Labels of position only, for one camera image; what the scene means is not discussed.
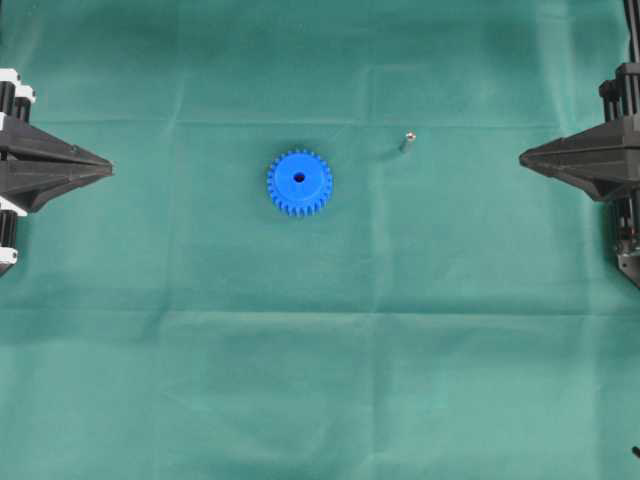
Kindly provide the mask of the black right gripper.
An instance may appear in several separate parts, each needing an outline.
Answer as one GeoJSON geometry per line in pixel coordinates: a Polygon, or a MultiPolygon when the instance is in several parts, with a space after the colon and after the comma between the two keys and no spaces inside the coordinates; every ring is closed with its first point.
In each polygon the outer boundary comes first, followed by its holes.
{"type": "Polygon", "coordinates": [[[639,64],[624,63],[599,87],[605,123],[531,148],[520,163],[610,201],[619,271],[639,284],[639,64]]]}

